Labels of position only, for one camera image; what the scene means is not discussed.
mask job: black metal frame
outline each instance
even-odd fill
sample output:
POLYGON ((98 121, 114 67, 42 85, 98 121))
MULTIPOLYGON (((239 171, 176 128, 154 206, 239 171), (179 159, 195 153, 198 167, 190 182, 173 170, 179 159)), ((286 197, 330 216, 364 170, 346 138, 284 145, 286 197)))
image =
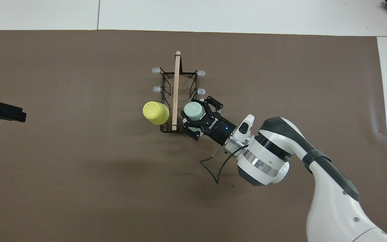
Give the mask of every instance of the black metal frame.
MULTIPOLYGON (((161 69, 161 71, 162 71, 162 72, 160 72, 160 75, 162 75, 162 86, 161 86, 161 90, 160 90, 160 93, 162 95, 161 103, 165 104, 168 107, 169 112, 171 114, 171 105, 168 103, 165 95, 168 95, 168 96, 172 95, 171 84, 168 81, 168 79, 171 79, 171 75, 174 75, 175 72, 166 72, 162 68, 159 68, 159 69, 161 69), (166 83, 168 84, 169 91, 166 90, 166 83)), ((179 75, 189 75, 189 79, 194 77, 192 84, 190 85, 190 89, 189 89, 189 98, 192 98, 192 97, 197 98, 197 96, 198 96, 198 70, 196 70, 194 72, 183 72, 183 68, 181 65, 181 57, 180 57, 180 69, 178 71, 179 71, 178 72, 179 75)), ((169 124, 168 121, 165 122, 164 124, 160 125, 160 131, 163 133, 183 132, 178 127, 177 127, 177 130, 171 130, 171 124, 169 124)))

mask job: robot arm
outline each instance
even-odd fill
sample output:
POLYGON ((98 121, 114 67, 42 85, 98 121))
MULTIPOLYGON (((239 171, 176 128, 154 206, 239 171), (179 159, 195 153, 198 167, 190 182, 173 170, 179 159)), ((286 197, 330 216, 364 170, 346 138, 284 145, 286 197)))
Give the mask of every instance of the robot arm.
MULTIPOLYGON (((205 110, 204 116, 209 115, 207 119, 216 116, 205 110)), ((182 115, 186 118, 184 131, 189 132, 192 121, 184 113, 182 115)), ((269 118, 255 136, 250 134, 253 115, 248 115, 237 128, 220 115, 211 127, 210 123, 198 125, 201 120, 195 123, 195 127, 202 130, 198 133, 210 136, 224 146, 227 152, 233 153, 248 144, 248 147, 235 153, 234 157, 238 160, 239 175, 254 186, 280 182, 289 170, 288 161, 293 154, 303 161, 313 174, 316 184, 307 217, 309 241, 387 242, 387 234, 362 211, 359 192, 352 182, 323 152, 310 144, 289 120, 281 117, 269 118)))

